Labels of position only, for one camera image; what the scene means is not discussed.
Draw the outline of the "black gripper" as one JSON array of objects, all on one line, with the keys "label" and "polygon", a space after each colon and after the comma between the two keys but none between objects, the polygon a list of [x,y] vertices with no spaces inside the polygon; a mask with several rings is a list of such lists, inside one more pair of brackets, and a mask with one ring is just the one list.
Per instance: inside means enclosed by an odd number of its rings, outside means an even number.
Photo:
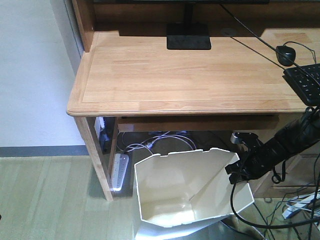
[{"label": "black gripper", "polygon": [[241,181],[257,180],[271,171],[283,161],[283,148],[263,145],[256,151],[247,152],[240,160],[229,164],[225,171],[229,182],[235,184]]}]

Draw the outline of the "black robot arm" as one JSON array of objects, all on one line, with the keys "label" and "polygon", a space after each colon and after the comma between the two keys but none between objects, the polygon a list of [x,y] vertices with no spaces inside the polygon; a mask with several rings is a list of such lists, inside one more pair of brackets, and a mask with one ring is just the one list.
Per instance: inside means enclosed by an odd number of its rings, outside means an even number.
[{"label": "black robot arm", "polygon": [[320,141],[320,108],[307,107],[301,118],[285,125],[265,143],[252,132],[234,132],[230,140],[247,147],[238,161],[225,167],[230,183],[257,180]]}]

